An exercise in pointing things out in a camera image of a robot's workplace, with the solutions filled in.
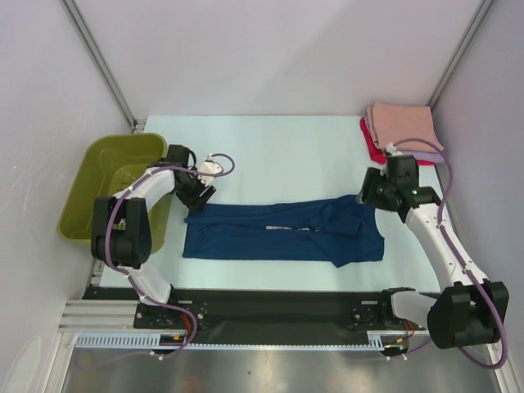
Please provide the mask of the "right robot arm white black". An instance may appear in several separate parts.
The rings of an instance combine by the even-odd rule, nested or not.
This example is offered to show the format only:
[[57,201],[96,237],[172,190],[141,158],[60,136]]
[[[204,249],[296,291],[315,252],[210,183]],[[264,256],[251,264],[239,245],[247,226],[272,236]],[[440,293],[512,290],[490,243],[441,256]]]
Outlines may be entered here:
[[490,280],[472,261],[444,220],[443,200],[433,187],[420,186],[412,156],[389,156],[383,168],[369,167],[357,201],[399,216],[424,250],[440,286],[436,298],[411,288],[389,290],[389,300],[377,308],[384,327],[397,328],[407,319],[426,328],[440,349],[508,345],[508,288]]

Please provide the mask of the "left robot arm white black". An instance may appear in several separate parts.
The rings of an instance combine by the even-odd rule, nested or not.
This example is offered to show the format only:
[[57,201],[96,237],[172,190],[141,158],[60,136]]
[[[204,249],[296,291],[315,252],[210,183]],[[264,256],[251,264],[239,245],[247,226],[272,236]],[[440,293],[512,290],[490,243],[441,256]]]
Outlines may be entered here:
[[203,210],[216,191],[211,183],[223,174],[224,167],[212,155],[196,166],[191,149],[170,145],[167,155],[150,163],[130,185],[94,201],[93,257],[122,274],[141,302],[154,305],[151,315],[163,327],[180,320],[181,308],[169,300],[172,286],[151,261],[149,214],[162,198],[171,195],[191,212]]

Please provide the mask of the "dark blue t shirt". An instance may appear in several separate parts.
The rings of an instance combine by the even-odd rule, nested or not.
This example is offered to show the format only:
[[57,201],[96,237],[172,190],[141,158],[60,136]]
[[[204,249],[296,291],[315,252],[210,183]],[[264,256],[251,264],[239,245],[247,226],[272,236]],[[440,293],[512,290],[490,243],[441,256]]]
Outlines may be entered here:
[[183,257],[351,263],[383,259],[375,210],[354,195],[273,205],[209,204],[191,213]]

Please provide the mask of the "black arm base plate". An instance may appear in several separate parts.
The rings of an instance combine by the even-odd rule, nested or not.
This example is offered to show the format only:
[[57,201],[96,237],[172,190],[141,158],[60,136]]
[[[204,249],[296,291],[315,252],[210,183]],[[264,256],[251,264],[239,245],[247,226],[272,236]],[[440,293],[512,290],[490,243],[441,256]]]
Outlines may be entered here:
[[376,291],[176,290],[169,302],[179,310],[138,304],[134,327],[194,327],[196,344],[262,346],[344,346],[364,343],[368,332],[411,336],[420,330],[393,316]]

